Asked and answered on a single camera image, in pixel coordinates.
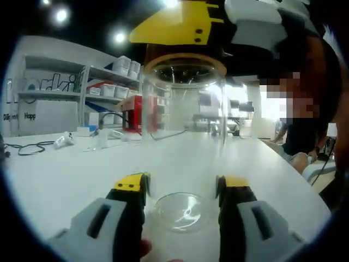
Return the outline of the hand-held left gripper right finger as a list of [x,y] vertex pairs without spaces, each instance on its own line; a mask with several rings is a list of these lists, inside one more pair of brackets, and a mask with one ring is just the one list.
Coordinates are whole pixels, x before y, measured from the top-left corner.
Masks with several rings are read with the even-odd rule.
[[267,202],[257,200],[247,180],[216,177],[220,261],[286,261],[304,241]]

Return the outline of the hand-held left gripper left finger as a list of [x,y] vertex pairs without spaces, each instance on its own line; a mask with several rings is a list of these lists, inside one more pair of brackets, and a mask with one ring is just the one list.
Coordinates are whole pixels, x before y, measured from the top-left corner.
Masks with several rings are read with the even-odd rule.
[[151,176],[147,172],[117,181],[106,197],[97,198],[70,227],[47,240],[64,261],[140,261],[141,235]]

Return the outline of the person's left hand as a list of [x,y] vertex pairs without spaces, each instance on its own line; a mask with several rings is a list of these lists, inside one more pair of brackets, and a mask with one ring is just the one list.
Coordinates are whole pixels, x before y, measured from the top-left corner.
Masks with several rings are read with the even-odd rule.
[[146,256],[151,250],[153,246],[150,240],[142,239],[140,244],[140,258]]

